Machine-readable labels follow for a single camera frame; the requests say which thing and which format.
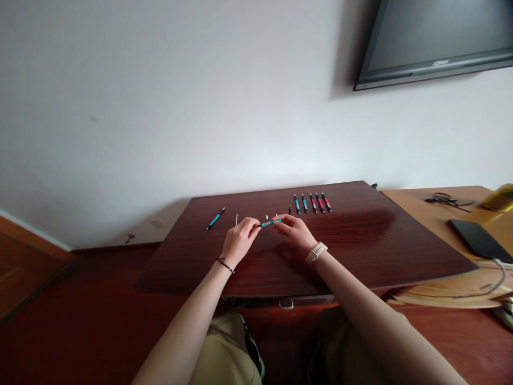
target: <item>television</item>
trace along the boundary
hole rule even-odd
[[[513,66],[513,0],[382,0],[353,90]]]

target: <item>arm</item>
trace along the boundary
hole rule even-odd
[[[290,237],[305,252],[305,257],[317,245],[301,219],[287,214],[275,218],[282,220],[273,224],[277,231]],[[429,341],[331,254],[322,252],[312,267],[394,383],[466,384]]]
[[[228,231],[221,258],[233,270],[246,255],[261,227],[245,218]],[[231,272],[218,261],[202,280],[146,358],[133,385],[189,383],[217,302]]]

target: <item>white wall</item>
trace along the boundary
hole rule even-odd
[[[511,180],[513,68],[352,93],[360,4],[3,0],[0,209],[82,248],[192,196]]]

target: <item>cable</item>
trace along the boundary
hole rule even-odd
[[[502,269],[502,278],[501,280],[499,281],[499,283],[497,283],[496,285],[494,285],[494,287],[492,287],[489,291],[485,292],[485,293],[481,293],[481,294],[470,294],[470,295],[466,295],[466,296],[433,296],[433,295],[429,295],[429,294],[416,294],[416,293],[412,293],[411,291],[406,291],[408,294],[412,294],[412,295],[416,295],[416,296],[421,296],[421,297],[431,297],[431,298],[453,298],[453,299],[458,299],[458,298],[470,298],[470,297],[481,297],[481,296],[485,296],[485,295],[488,295],[488,294],[491,294],[493,293],[495,290],[497,290],[497,288],[502,285],[506,279],[506,269],[504,268],[504,265],[501,263],[501,261],[499,261],[498,259],[496,258],[493,258],[494,262]]]
[[[457,203],[458,202],[457,199],[451,199],[450,195],[446,194],[444,192],[435,192],[433,194],[433,198],[425,199],[424,201],[428,202],[428,203],[438,202],[438,203],[441,203],[441,204],[446,205],[446,206],[456,207],[457,209],[460,209],[460,210],[463,210],[463,211],[467,211],[467,212],[470,212],[470,213],[472,212],[472,211],[469,211],[469,210],[462,209],[460,206],[467,206],[469,204],[472,204],[473,201],[470,201],[469,203],[465,203],[465,204],[459,204],[459,203]]]

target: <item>forearm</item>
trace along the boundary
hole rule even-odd
[[[391,380],[466,383],[431,343],[327,251],[313,266]]]
[[[173,318],[133,384],[189,383],[230,271],[215,262]]]

